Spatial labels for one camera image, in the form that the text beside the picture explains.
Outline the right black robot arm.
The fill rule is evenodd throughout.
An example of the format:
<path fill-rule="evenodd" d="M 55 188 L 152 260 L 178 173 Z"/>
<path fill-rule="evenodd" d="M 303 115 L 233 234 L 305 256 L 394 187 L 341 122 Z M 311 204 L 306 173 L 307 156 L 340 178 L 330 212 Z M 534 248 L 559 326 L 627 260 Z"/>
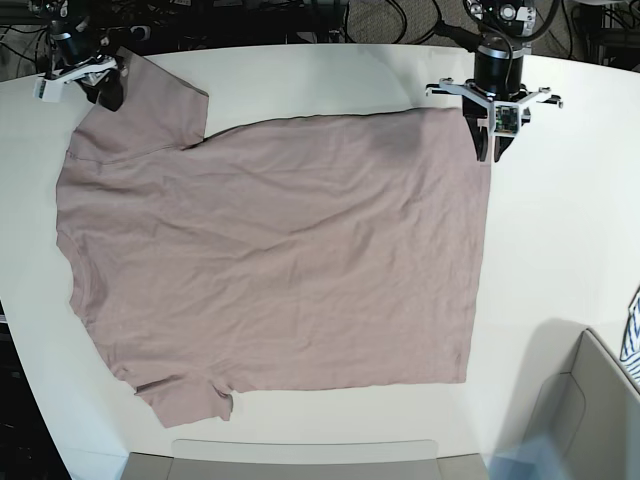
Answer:
<path fill-rule="evenodd" d="M 34 97 L 58 102 L 64 88 L 75 83 L 90 103 L 117 111 L 124 102 L 123 60 L 105 52 L 89 32 L 88 8 L 69 1 L 31 1 L 28 6 L 47 22 L 51 58 L 45 73 L 36 79 Z"/>

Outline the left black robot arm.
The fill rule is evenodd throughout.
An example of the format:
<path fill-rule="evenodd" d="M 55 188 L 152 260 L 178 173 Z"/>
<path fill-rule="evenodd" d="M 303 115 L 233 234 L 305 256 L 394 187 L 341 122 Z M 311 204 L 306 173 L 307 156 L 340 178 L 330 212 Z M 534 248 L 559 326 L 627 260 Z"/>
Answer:
<path fill-rule="evenodd" d="M 522 82 L 524 57 L 549 31 L 561 5 L 553 1 L 547 17 L 537 25 L 533 1 L 465 1 L 465 12 L 477 26 L 475 33 L 443 20 L 434 25 L 434 34 L 474 55 L 474 69 L 473 76 L 462 84 L 442 78 L 428 84 L 425 93 L 462 99 L 462 114 L 479 162 L 500 160 L 531 121 L 533 104 L 563 106 L 561 97 L 549 87 L 530 91 Z"/>

